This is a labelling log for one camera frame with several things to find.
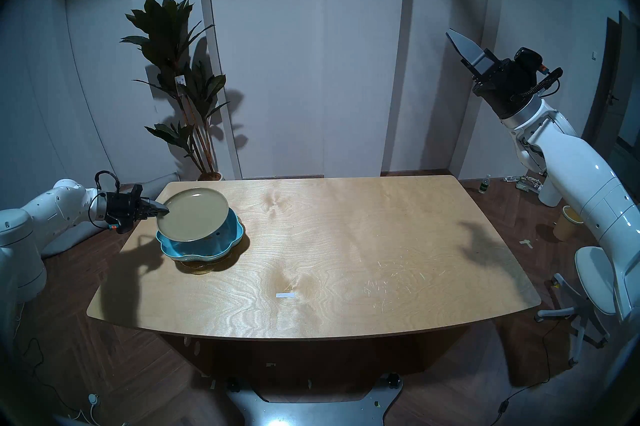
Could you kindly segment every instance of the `chair base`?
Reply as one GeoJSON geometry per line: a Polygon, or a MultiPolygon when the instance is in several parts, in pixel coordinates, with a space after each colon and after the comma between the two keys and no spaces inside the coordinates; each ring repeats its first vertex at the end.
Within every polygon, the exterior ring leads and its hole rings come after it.
{"type": "Polygon", "coordinates": [[[553,275],[551,283],[556,288],[565,291],[573,300],[573,307],[566,307],[564,309],[557,309],[554,311],[538,311],[534,316],[536,322],[540,323],[547,318],[568,318],[570,316],[578,316],[580,322],[580,329],[578,330],[578,339],[574,346],[571,357],[569,358],[569,367],[575,366],[580,360],[580,351],[582,350],[582,341],[584,340],[584,331],[587,328],[587,323],[591,321],[596,330],[602,335],[602,339],[598,343],[598,348],[604,347],[609,341],[609,333],[604,328],[598,315],[595,311],[593,303],[587,298],[580,295],[574,288],[565,281],[565,279],[555,273],[553,275]]]}

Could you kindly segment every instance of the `office chair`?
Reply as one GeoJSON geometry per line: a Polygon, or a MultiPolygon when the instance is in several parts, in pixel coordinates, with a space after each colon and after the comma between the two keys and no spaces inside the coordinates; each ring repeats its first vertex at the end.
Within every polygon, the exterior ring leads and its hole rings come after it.
{"type": "MultiPolygon", "coordinates": [[[[569,367],[575,366],[580,359],[584,330],[587,328],[589,321],[602,335],[598,348],[602,348],[609,341],[609,333],[600,322],[595,309],[597,308],[600,312],[609,316],[617,312],[614,302],[613,267],[604,251],[600,247],[583,247],[579,249],[575,252],[575,268],[578,271],[578,277],[587,296],[580,295],[560,274],[556,273],[551,283],[553,286],[564,290],[575,305],[554,311],[538,311],[535,316],[537,322],[542,322],[545,318],[578,316],[580,329],[578,330],[577,342],[569,359],[569,367]]],[[[627,290],[633,306],[635,305],[633,302],[638,302],[640,299],[640,286],[636,283],[640,281],[640,264],[636,263],[626,271],[625,287],[622,289],[627,290]]]]}

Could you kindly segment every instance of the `plate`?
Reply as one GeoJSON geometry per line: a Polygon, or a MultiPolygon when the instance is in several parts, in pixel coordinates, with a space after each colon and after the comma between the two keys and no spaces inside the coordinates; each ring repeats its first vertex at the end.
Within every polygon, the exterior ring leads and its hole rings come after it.
{"type": "Polygon", "coordinates": [[[169,213],[157,219],[158,231],[174,242],[195,242],[215,232],[225,222],[229,204],[211,188],[190,188],[164,204],[169,213]]]}

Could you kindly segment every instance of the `water bottle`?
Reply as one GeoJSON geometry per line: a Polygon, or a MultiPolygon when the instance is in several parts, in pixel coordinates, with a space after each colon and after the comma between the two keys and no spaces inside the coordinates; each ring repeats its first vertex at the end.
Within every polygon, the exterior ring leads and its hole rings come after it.
{"type": "Polygon", "coordinates": [[[478,192],[479,193],[484,193],[484,192],[487,191],[486,189],[489,188],[489,179],[490,178],[491,178],[491,175],[487,174],[487,177],[482,180],[482,183],[480,183],[480,188],[478,188],[478,192]]]}

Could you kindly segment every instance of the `plant pot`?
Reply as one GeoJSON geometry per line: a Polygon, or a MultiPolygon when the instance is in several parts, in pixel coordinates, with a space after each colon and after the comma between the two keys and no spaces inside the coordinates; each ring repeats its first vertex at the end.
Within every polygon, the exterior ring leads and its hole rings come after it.
{"type": "Polygon", "coordinates": [[[204,172],[200,174],[198,181],[220,181],[222,179],[222,173],[219,172],[204,172]]]}

